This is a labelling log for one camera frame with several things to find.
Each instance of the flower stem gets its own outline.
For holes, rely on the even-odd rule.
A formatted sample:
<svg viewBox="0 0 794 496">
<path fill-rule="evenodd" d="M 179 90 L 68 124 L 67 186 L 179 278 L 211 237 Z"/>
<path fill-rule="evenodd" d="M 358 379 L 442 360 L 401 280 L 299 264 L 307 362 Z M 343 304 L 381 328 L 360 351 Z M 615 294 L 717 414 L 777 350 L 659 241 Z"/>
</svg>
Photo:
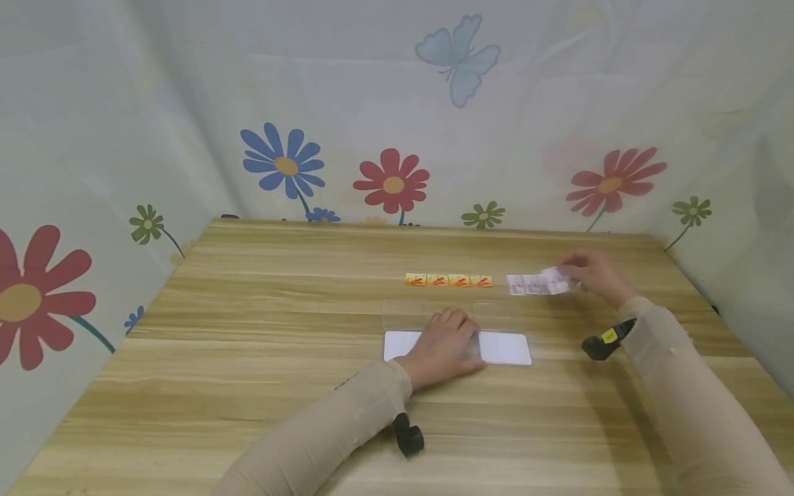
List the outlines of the flower stem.
<svg viewBox="0 0 794 496">
<path fill-rule="evenodd" d="M 300 198 L 300 202 L 303 204 L 303 209 L 306 213 L 309 213 L 309 206 L 306 204 L 306 200 L 303 199 L 303 195 L 300 194 L 300 190 L 298 190 L 298 198 Z"/>
<path fill-rule="evenodd" d="M 165 235 L 168 236 L 168 239 L 171 240 L 171 242 L 174 244 L 174 246 L 176 246 L 176 249 L 179 250 L 179 254 L 182 256 L 182 258 L 185 258 L 185 254 L 182 253 L 182 249 L 179 247 L 179 243 L 176 242 L 176 240 L 171 235 L 171 233 L 169 233 L 165 229 L 161 229 L 160 231 L 164 232 Z"/>
<path fill-rule="evenodd" d="M 681 239 L 682 237 L 684 237 L 684 234 L 686 234 L 686 232 L 689 230 L 689 227 L 690 227 L 690 226 L 689 226 L 689 225 L 687 225 L 687 226 L 684 228 L 684 230 L 683 230 L 683 231 L 681 231 L 681 234 L 679 234 L 679 235 L 678 235 L 678 237 L 677 237 L 675 240 L 673 240 L 673 242 L 672 242 L 672 243 L 670 243 L 670 244 L 668 244 L 668 245 L 667 245 L 667 248 L 665 248 L 665 251 L 668 251 L 670 248 L 672 248 L 672 247 L 673 247 L 673 245 L 674 245 L 675 243 L 678 243 L 678 240 L 679 240 L 679 239 Z"/>
<path fill-rule="evenodd" d="M 596 215 L 596 216 L 595 216 L 595 220 L 593 221 L 593 223 L 592 223 L 592 224 L 590 224 L 590 227 L 588 227 L 588 230 L 587 230 L 587 231 L 585 231 L 586 233 L 589 233 L 589 232 L 590 232 L 590 231 L 593 229 L 593 226 L 594 226 L 594 225 L 596 225 L 596 222 L 598 222 L 598 220 L 601 218 L 601 216 L 603 215 L 603 213 L 604 213 L 604 212 L 606 212 L 606 211 L 607 211 L 607 207 L 605 206 L 605 207 L 603 207 L 603 208 L 601 209 L 601 211 L 600 211 L 600 212 L 598 212 L 598 215 Z"/>
<path fill-rule="evenodd" d="M 89 333 L 93 334 L 94 337 L 97 338 L 100 343 L 105 345 L 105 348 L 107 348 L 107 350 L 109 352 L 111 352 L 111 353 L 115 353 L 116 352 L 116 348 L 113 347 L 113 345 L 110 343 L 110 341 L 108 341 L 107 338 L 105 338 L 102 335 L 102 333 L 97 330 L 97 328 L 95 328 L 93 325 L 91 325 L 91 323 L 89 321 L 87 321 L 86 319 L 84 319 L 82 317 L 76 317 L 76 316 L 72 316 L 72 315 L 70 315 L 69 318 L 71 318 L 73 321 L 75 321 L 78 324 L 80 324 Z"/>
</svg>

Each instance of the yellow label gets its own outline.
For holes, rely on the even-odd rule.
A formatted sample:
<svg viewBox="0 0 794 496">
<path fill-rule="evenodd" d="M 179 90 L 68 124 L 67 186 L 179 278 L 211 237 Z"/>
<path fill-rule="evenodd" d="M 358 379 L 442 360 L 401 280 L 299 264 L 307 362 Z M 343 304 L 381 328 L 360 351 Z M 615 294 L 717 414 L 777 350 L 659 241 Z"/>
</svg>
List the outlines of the yellow label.
<svg viewBox="0 0 794 496">
<path fill-rule="evenodd" d="M 427 274 L 405 273 L 405 283 L 408 286 L 427 286 Z"/>
<path fill-rule="evenodd" d="M 490 275 L 473 275 L 472 284 L 477 287 L 493 287 L 494 282 Z"/>
<path fill-rule="evenodd" d="M 428 274 L 428 286 L 449 286 L 449 278 L 446 274 Z"/>
<path fill-rule="evenodd" d="M 450 274 L 449 285 L 455 287 L 470 287 L 472 280 L 466 274 Z"/>
<path fill-rule="evenodd" d="M 618 333 L 615 332 L 614 329 L 609 329 L 604 334 L 601 335 L 601 341 L 604 343 L 614 343 L 618 340 Z"/>
</svg>

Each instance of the blue flower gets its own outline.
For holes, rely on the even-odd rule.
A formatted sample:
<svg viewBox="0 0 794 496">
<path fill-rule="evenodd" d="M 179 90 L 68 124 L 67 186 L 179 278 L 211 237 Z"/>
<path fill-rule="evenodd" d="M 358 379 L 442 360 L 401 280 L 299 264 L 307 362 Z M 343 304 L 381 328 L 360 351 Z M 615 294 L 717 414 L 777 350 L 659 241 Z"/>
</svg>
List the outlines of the blue flower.
<svg viewBox="0 0 794 496">
<path fill-rule="evenodd" d="M 341 220 L 333 210 L 321 209 L 319 207 L 315 207 L 314 212 L 306 212 L 306 218 L 309 219 L 309 222 L 322 222 L 323 224 L 339 222 Z"/>
<path fill-rule="evenodd" d="M 135 313 L 131 313 L 129 317 L 127 317 L 127 322 L 124 323 L 124 327 L 127 328 L 127 332 L 125 333 L 125 336 L 129 334 L 130 331 L 133 330 L 133 327 L 135 327 L 135 324 L 138 323 L 138 321 L 141 319 L 141 317 L 143 317 L 143 315 L 144 315 L 144 307 L 139 306 L 138 310 L 136 310 Z"/>
<path fill-rule="evenodd" d="M 322 160 L 311 158 L 320 152 L 319 144 L 310 141 L 301 148 L 304 137 L 303 131 L 300 129 L 292 129 L 290 131 L 290 135 L 287 138 L 286 154 L 281 146 L 281 136 L 279 136 L 276 127 L 270 122 L 264 123 L 264 135 L 268 138 L 270 144 L 265 143 L 253 131 L 248 129 L 240 131 L 240 137 L 243 141 L 256 150 L 256 152 L 245 152 L 249 157 L 243 160 L 245 170 L 254 173 L 272 173 L 264 176 L 259 181 L 260 188 L 266 191 L 273 191 L 281 186 L 281 182 L 284 182 L 287 196 L 295 199 L 299 195 L 298 188 L 306 196 L 314 196 L 309 184 L 314 184 L 321 188 L 326 185 L 326 182 L 316 175 L 307 174 L 307 172 L 322 169 L 325 164 Z"/>
</svg>

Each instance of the wood grain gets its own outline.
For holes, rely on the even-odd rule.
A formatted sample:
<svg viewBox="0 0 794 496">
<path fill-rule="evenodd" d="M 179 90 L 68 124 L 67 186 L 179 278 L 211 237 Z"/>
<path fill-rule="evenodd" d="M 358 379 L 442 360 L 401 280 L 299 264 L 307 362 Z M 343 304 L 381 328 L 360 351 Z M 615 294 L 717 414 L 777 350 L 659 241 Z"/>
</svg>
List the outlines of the wood grain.
<svg viewBox="0 0 794 496">
<path fill-rule="evenodd" d="M 507 292 L 505 274 L 581 246 L 676 314 L 794 470 L 791 400 L 649 237 L 216 219 L 11 494 L 207 494 L 261 433 L 380 356 L 384 300 L 490 302 L 483 318 L 524 332 L 535 364 L 415 395 L 425 452 L 406 461 L 382 433 L 323 494 L 675 494 L 625 356 L 594 363 L 579 349 L 614 313 L 589 294 Z M 404 286 L 407 271 L 495 287 Z"/>
</svg>

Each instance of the fabric backdrop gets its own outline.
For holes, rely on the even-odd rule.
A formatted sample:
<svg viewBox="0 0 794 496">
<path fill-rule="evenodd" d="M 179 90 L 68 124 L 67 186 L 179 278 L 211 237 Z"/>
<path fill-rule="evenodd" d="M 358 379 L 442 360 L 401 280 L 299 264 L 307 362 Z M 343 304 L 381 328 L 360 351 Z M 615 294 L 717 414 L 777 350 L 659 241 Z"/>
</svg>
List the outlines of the fabric backdrop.
<svg viewBox="0 0 794 496">
<path fill-rule="evenodd" d="M 0 492 L 203 227 L 650 233 L 794 390 L 794 4 L 6 0 Z"/>
</svg>

